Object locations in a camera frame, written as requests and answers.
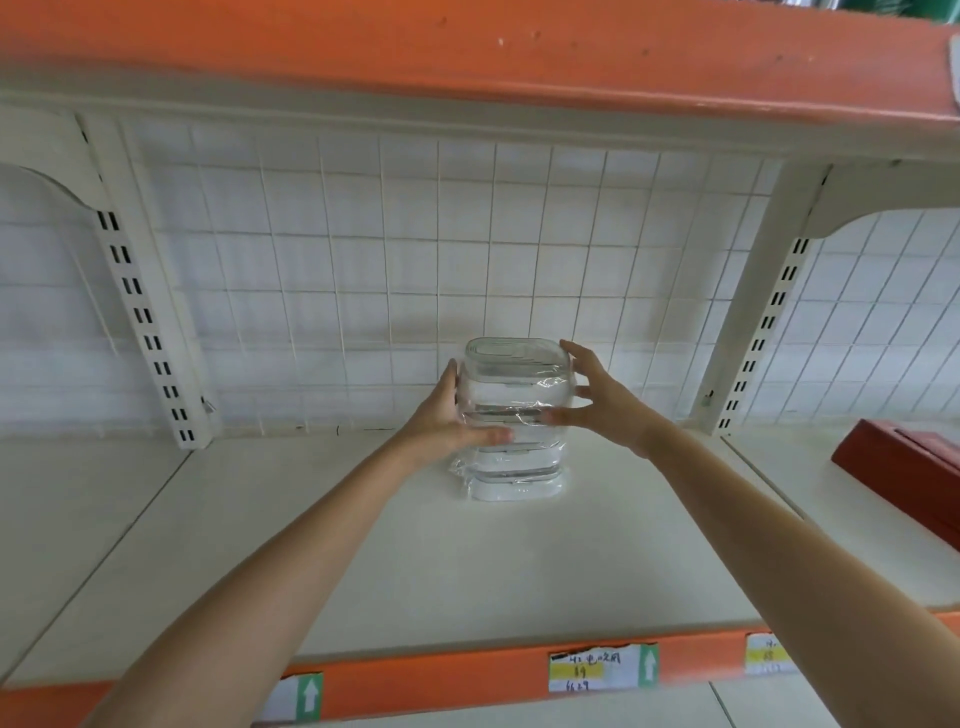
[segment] yellow label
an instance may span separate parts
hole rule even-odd
[[[790,661],[790,656],[783,649],[782,644],[773,644],[767,647],[756,647],[747,649],[747,665],[757,663],[785,663]]]
[[[585,678],[602,678],[603,663],[551,663],[551,680],[583,680]]]

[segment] green arrow sticker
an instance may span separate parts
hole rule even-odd
[[[324,674],[300,675],[297,678],[297,723],[320,720],[320,702],[324,697]]]
[[[637,685],[641,688],[654,687],[660,678],[660,646],[642,644],[640,646],[640,669]]]

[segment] hand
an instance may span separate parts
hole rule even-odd
[[[640,457],[649,457],[651,436],[673,424],[607,374],[590,349],[563,340],[560,346],[573,356],[573,371],[586,376],[589,382],[587,386],[577,387],[577,397],[591,400],[593,404],[553,407],[544,412],[544,420],[549,425],[591,429],[611,442],[630,448]]]
[[[433,392],[387,443],[407,458],[413,471],[461,448],[486,448],[509,443],[508,427],[470,427],[457,414],[457,362],[450,359]]]

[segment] orange shelf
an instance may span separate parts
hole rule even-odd
[[[950,27],[732,0],[45,0],[0,61],[426,97],[955,128]]]
[[[937,618],[960,636],[960,612],[943,612]],[[322,672],[321,718],[346,720],[557,697],[547,689],[547,656],[590,646],[658,644],[662,683],[742,677],[747,635],[764,631],[766,627],[757,625],[619,640],[300,663],[290,666],[285,675]],[[0,691],[0,728],[76,728],[111,685],[102,681]]]

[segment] white arrow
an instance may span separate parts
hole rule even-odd
[[[654,669],[657,667],[657,658],[653,652],[647,652],[647,659],[643,661],[643,669],[646,671],[647,682],[654,681]]]
[[[320,694],[320,691],[317,690],[317,683],[312,679],[307,683],[306,688],[303,689],[303,711],[305,713],[313,713],[317,708],[317,695]]]

